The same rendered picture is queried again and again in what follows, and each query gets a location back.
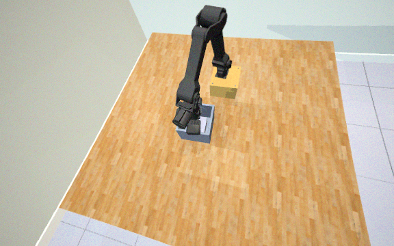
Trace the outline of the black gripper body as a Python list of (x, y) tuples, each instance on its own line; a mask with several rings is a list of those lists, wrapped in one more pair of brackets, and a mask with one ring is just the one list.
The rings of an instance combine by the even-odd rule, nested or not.
[(197, 112), (192, 113), (192, 118), (190, 120), (190, 124), (187, 125), (186, 133), (188, 135), (199, 135), (200, 134), (200, 125), (199, 125), (199, 119), (200, 119), (200, 105), (202, 105), (202, 98), (199, 98), (198, 101), (199, 109)]

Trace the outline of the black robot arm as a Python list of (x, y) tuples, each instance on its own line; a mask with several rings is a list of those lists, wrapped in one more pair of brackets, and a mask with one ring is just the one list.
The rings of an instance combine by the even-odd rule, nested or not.
[(176, 92), (175, 106), (179, 108), (176, 109), (172, 122), (179, 128), (185, 129), (193, 116), (192, 113), (199, 109), (200, 84), (198, 80), (209, 41), (211, 41), (214, 53), (212, 66), (217, 68), (215, 77), (226, 79), (231, 69), (232, 60), (225, 53), (222, 34), (227, 18), (226, 8), (211, 5), (205, 5), (196, 16), (185, 77), (179, 83)]

